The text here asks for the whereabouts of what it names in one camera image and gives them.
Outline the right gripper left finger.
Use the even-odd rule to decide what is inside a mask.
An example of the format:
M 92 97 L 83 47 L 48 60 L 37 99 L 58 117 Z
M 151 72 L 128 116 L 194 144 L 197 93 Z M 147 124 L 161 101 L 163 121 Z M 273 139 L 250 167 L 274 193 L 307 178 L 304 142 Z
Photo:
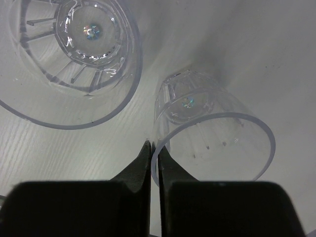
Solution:
M 3 237 L 147 237 L 151 144 L 110 180 L 16 185 L 0 210 Z

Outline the clear glass cup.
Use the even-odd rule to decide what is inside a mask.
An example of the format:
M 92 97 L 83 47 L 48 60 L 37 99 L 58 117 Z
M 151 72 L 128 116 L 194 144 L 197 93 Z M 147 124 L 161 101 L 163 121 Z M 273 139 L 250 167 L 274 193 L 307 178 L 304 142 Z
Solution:
M 266 123 L 210 75 L 186 70 L 157 89 L 151 174 L 163 150 L 201 181 L 256 181 L 271 165 L 276 140 Z
M 124 0 L 3 0 L 0 105 L 40 126 L 94 127 L 129 103 L 141 77 Z

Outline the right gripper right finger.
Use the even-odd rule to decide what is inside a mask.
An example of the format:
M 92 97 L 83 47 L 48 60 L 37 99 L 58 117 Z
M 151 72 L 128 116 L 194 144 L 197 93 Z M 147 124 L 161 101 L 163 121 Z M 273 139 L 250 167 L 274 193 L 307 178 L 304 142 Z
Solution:
M 198 181 L 163 148 L 158 156 L 164 237 L 303 237 L 294 206 L 272 182 Z

